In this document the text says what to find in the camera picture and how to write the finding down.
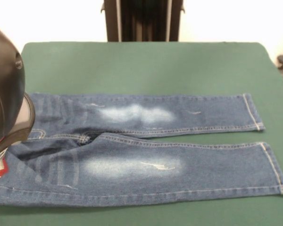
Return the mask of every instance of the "blue denim jeans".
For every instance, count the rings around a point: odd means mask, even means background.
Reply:
[[[104,207],[283,194],[262,142],[159,143],[147,137],[265,127],[249,94],[30,95],[36,121],[6,154],[0,204]]]

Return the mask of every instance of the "jeans leg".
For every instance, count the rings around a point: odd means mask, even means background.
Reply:
[[[266,143],[157,143],[103,133],[85,145],[28,141],[6,157],[3,205],[107,207],[283,194],[283,173]]]
[[[264,130],[250,94],[236,96],[30,95],[32,137],[131,137]]]

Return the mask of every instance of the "stitching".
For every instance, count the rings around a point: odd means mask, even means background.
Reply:
[[[252,120],[253,120],[254,123],[256,124],[257,129],[260,130],[260,127],[258,126],[258,124],[257,124],[257,122],[256,122],[256,120],[255,120],[255,118],[254,118],[254,116],[253,116],[252,113],[250,112],[250,106],[249,106],[249,104],[248,104],[248,102],[247,102],[247,99],[246,99],[246,97],[245,97],[245,94],[243,94],[243,99],[244,99],[244,102],[245,102],[245,104],[246,104],[246,106],[247,106],[247,110],[248,110],[248,112],[249,112],[249,114],[250,114]]]
[[[33,133],[33,132],[41,133],[41,135],[39,135],[39,139],[44,138],[45,135],[46,135],[46,132],[44,130],[42,130],[42,129],[32,129],[31,133]]]
[[[238,148],[247,148],[258,146],[261,143],[253,143],[253,144],[240,144],[240,145],[196,145],[196,144],[186,144],[186,143],[155,143],[155,142],[146,142],[141,140],[130,140],[126,138],[118,138],[113,136],[105,136],[102,135],[102,139],[112,140],[117,143],[133,145],[133,146],[147,146],[147,147],[196,147],[203,149],[238,149]]]
[[[232,191],[232,190],[243,190],[243,189],[262,189],[262,188],[278,188],[277,186],[261,186],[261,187],[238,187],[238,188],[219,188],[219,189],[211,189],[211,190],[190,190],[190,191],[179,191],[179,192],[166,192],[166,193],[152,193],[152,194],[125,194],[125,195],[81,195],[81,194],[68,194],[68,193],[56,193],[56,192],[45,192],[45,191],[28,191],[10,188],[7,186],[0,185],[0,187],[6,188],[12,191],[18,192],[31,192],[31,193],[45,193],[45,194],[59,194],[59,195],[70,195],[70,196],[81,196],[81,197],[128,197],[128,196],[146,196],[146,195],[162,195],[162,194],[180,194],[180,193],[188,193],[188,192],[215,192],[215,191]]]
[[[36,139],[75,139],[79,140],[80,143],[86,142],[89,139],[88,134],[99,134],[105,132],[111,133],[121,133],[127,135],[155,135],[155,134],[168,134],[168,133],[182,133],[182,132],[192,132],[192,131],[212,131],[212,130],[225,130],[225,129],[249,129],[252,127],[256,127],[257,125],[246,125],[246,126],[225,126],[225,127],[193,127],[193,128],[183,128],[183,129],[163,129],[163,130],[154,130],[154,131],[134,131],[134,130],[89,130],[84,132],[81,135],[74,134],[56,134],[50,137],[45,137],[46,132],[42,129],[32,129],[33,132],[40,132],[41,135],[39,137],[28,138],[27,140],[36,140]]]
[[[135,130],[89,130],[83,134],[91,133],[103,133],[103,132],[113,132],[113,133],[123,133],[123,134],[165,134],[165,133],[181,133],[181,132],[192,132],[192,131],[212,131],[212,130],[225,130],[225,129],[249,129],[257,126],[263,126],[263,123],[259,122],[257,124],[251,124],[246,126],[220,126],[220,127],[192,127],[192,128],[182,128],[182,129],[158,129],[154,131],[135,131]]]
[[[271,164],[271,166],[272,166],[272,168],[273,168],[273,170],[274,170],[274,173],[275,173],[275,175],[276,175],[276,177],[277,177],[277,181],[278,181],[279,186],[280,186],[280,192],[281,192],[281,194],[283,194],[283,187],[282,187],[283,185],[281,184],[281,180],[280,180],[279,173],[278,173],[277,170],[275,169],[275,165],[274,165],[274,163],[273,163],[273,161],[272,161],[270,155],[268,154],[268,152],[267,152],[265,146],[263,145],[263,143],[261,143],[260,145],[261,145],[261,147],[263,148],[264,153],[265,153],[265,155],[267,156],[267,158],[268,158],[268,160],[269,160],[269,163]]]

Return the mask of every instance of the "white wall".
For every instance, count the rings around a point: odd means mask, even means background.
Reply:
[[[179,41],[259,42],[283,54],[283,0],[184,0]]]
[[[103,0],[0,0],[0,29],[21,51],[31,41],[107,41]],[[184,0],[179,41],[255,41],[283,54],[283,0]]]

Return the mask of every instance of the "green table mat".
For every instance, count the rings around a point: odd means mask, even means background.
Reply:
[[[248,92],[266,131],[156,140],[198,144],[265,141],[271,145],[283,170],[283,78],[258,43],[28,43],[22,56],[28,93],[233,95]],[[10,225],[283,226],[283,197],[119,208],[0,206],[0,226]]]

